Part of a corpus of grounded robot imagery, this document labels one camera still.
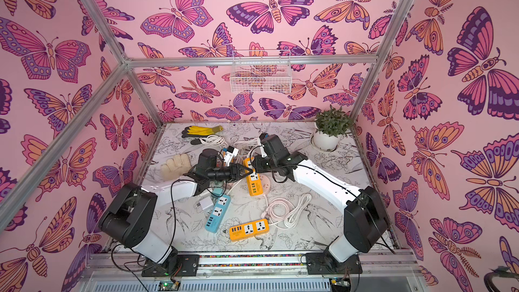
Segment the yellow power strip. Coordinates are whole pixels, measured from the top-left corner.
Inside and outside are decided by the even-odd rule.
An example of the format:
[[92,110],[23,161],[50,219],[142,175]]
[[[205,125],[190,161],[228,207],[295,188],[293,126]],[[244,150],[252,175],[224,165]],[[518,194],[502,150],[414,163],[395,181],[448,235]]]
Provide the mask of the yellow power strip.
[[229,238],[231,241],[240,241],[268,233],[269,230],[268,221],[260,219],[231,227],[229,229]]
[[259,175],[255,172],[255,168],[252,165],[251,158],[246,158],[243,161],[243,165],[247,168],[252,169],[252,173],[246,178],[249,195],[251,197],[261,195],[263,193],[262,181]]

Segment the teal usb charger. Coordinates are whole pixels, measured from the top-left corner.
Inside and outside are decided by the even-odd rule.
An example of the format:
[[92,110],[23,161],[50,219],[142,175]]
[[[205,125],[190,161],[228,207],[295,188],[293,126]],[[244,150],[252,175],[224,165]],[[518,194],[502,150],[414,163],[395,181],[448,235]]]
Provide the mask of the teal usb charger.
[[217,188],[214,188],[212,191],[212,195],[214,197],[222,197],[225,193],[226,193],[225,187],[217,187]]

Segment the blue power strip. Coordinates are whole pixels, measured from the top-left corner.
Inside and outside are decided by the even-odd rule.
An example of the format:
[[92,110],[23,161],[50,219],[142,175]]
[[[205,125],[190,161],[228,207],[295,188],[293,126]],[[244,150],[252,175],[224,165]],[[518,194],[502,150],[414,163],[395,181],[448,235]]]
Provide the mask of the blue power strip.
[[220,224],[227,212],[228,207],[231,205],[231,197],[229,195],[222,195],[216,200],[214,208],[209,215],[209,218],[205,224],[205,230],[210,233],[217,233]]

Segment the white usb charger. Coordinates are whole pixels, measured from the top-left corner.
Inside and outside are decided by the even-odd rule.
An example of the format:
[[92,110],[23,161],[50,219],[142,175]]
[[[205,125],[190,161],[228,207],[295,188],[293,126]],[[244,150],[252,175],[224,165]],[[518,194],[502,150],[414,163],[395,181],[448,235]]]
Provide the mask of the white usb charger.
[[204,212],[210,212],[214,208],[214,202],[211,197],[204,197],[199,200],[199,206],[202,211]]

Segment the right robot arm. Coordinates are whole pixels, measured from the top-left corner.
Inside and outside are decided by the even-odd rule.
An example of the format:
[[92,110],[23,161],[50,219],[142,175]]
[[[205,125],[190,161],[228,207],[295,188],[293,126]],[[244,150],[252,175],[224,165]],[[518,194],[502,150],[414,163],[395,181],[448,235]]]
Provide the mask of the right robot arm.
[[343,212],[343,233],[325,249],[336,264],[353,255],[369,252],[389,229],[390,220],[379,192],[371,186],[361,189],[334,177],[307,155],[290,152],[276,135],[263,133],[252,165],[257,173],[272,173],[308,187]]

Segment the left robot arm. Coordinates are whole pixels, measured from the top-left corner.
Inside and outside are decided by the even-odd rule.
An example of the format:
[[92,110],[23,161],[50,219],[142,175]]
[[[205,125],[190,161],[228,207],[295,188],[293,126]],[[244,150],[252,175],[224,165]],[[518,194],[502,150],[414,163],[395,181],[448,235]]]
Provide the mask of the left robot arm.
[[235,182],[253,174],[243,164],[225,162],[213,149],[201,152],[198,162],[180,177],[157,185],[124,185],[98,222],[101,232],[136,251],[155,264],[172,258],[172,242],[163,240],[151,229],[157,208],[175,201],[200,195],[215,181]]

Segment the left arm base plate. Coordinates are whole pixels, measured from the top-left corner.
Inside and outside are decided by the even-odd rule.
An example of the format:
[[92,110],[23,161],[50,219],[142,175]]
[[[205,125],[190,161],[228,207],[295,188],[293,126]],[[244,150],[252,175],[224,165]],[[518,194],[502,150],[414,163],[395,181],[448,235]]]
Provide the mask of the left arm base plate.
[[146,259],[142,277],[194,277],[199,267],[200,255],[175,254],[170,255],[161,264]]

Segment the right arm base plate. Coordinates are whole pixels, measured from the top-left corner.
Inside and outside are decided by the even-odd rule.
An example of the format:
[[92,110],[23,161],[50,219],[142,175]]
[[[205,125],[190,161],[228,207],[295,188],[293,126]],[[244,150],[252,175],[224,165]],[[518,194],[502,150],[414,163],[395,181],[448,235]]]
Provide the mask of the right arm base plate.
[[342,275],[362,274],[362,265],[358,255],[352,255],[344,262],[339,262],[324,252],[306,253],[303,263],[306,265],[308,274],[320,275]]

